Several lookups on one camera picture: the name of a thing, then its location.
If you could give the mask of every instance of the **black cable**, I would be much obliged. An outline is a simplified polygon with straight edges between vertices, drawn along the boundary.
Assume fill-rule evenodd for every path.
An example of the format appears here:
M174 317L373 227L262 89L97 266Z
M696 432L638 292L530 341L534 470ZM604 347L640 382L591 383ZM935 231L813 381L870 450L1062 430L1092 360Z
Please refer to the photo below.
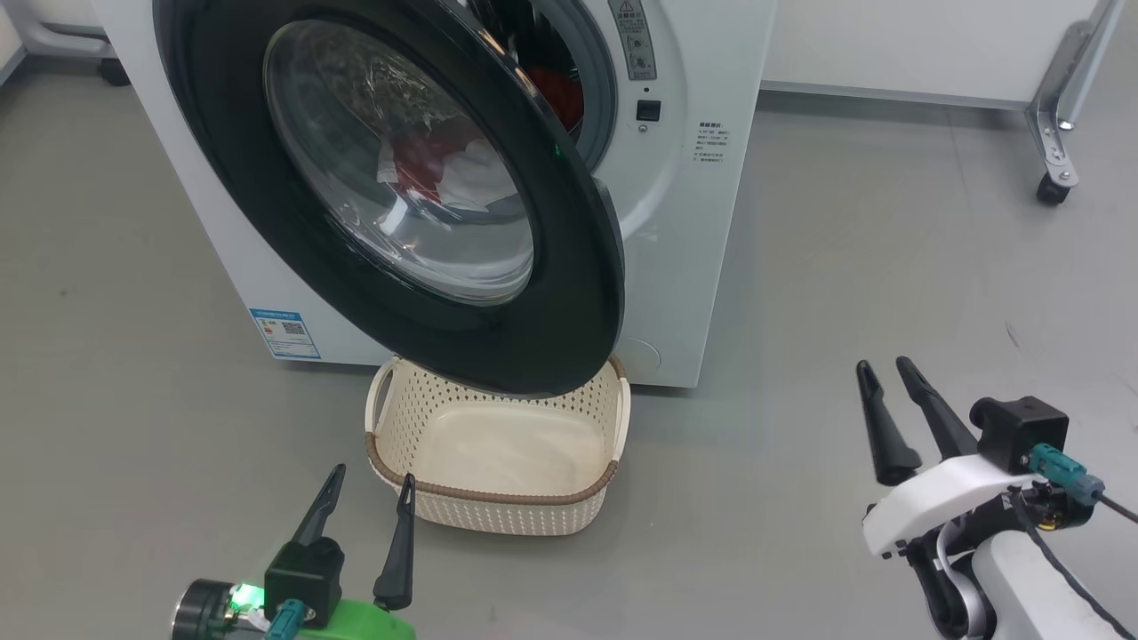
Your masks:
M1036 543L1036 547L1039 547L1039 550L1044 553L1044 557L1047 558L1047 561L1052 564L1052 567L1054 567L1055 571L1059 572L1059 575L1062 575L1063 580L1066 581L1067 586L1070 586L1072 591L1078 593L1080 598L1086 600L1087 604L1090 605L1090 608L1096 614L1098 614L1098 617L1103 618L1106 622L1106 624L1110 624L1112 627L1114 627L1115 633L1118 633L1125 640L1136 640L1133 634L1127 631L1127 627L1122 626L1122 623L1115 620L1115 617L1112 616L1111 613L1107 612L1106 608L1103 607L1103 605L1100 605L1098 600L1096 600L1095 597L1090 594L1089 591L1083 589L1083 586L1079 584L1079 581L1075 580L1075 577L1071 574L1071 572L1069 572L1067 568L1063 566L1063 563L1061 563L1059 559L1055 557L1055 552L1052 551L1052 548L1048 547L1046 542L1044 542L1044 538L1039 535L1039 531L1036 528L1034 523L1032 523L1031 518L1028 516L1028 503L1023 499L1023 494L1021 494L1019 490L1014 491L1013 493L1014 495L1012 497L1012 509L1015 511L1016 519L1020 520L1020 525L1022 525L1023 528L1026 530L1028 538L1030 538L1031 541Z
M1130 522L1138 523L1138 514L1135 514L1130 509L1127 509L1122 504L1119 504L1118 502L1111 500L1110 498L1103 495L1102 493L1099 493L1097 491L1095 492L1094 495L1095 495L1095 498L1098 498L1099 502L1102 502L1103 504L1106 504L1111 509L1114 509L1115 511L1118 511L1119 514L1121 514L1122 517L1129 519Z

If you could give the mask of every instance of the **round glass door window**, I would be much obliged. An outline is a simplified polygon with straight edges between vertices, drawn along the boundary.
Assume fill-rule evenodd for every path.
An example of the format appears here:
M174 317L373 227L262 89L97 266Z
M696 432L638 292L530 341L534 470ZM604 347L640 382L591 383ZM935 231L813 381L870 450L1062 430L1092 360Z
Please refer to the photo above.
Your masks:
M426 72L323 20L282 27L264 65L294 164L370 261L468 304L502 304L525 288L534 240L518 188Z

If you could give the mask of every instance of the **blue and white sticker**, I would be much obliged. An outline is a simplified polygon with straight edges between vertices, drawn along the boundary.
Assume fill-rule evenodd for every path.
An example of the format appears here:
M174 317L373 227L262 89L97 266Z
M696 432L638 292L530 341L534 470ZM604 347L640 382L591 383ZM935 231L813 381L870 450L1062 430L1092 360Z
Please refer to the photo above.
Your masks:
M277 358L299 358L303 360L320 360L320 352L308 335L308 328L299 313L291 311L269 311L250 309L249 313L257 322L261 335L269 343L270 351Z

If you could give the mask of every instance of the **basket bottom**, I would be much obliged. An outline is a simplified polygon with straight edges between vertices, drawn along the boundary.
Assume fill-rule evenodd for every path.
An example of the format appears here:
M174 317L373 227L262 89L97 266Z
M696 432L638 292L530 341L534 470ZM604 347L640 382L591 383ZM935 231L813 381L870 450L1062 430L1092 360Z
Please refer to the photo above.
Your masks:
M570 495L601 477L604 436L585 416L544 407L455 403L423 429L421 482L488 493Z

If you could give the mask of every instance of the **brown basket rim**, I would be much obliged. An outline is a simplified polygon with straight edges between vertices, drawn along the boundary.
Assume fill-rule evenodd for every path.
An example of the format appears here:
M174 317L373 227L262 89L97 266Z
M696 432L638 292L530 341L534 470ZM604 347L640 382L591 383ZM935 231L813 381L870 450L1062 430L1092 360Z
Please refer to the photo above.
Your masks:
M625 368L620 363L620 360L616 355L609 358L609 363L612 364L613 371L616 371L617 377L625 379ZM384 477L387 482L399 486L403 484L403 476L391 470L384 459L379 457L379 449L376 446L376 434L371 430L374 425L369 425L369 430L364 433L364 448L368 451L368 459L371 460L372 467L379 471L379 475ZM446 498L456 498L459 500L472 500L476 502L490 502L494 504L517 504L522 507L566 507L569 504L577 504L578 502L584 502L589 498L593 498L600 493L604 487L609 485L612 481L612 476L617 474L617 461L610 460L609 466L605 467L604 473L596 482L591 484L588 487L572 493L570 495L519 495L510 493L489 493L486 491L472 491L469 489L457 489L453 486L446 486L444 484L435 484L430 482L417 482L415 491L420 493L430 493L434 495L444 495Z

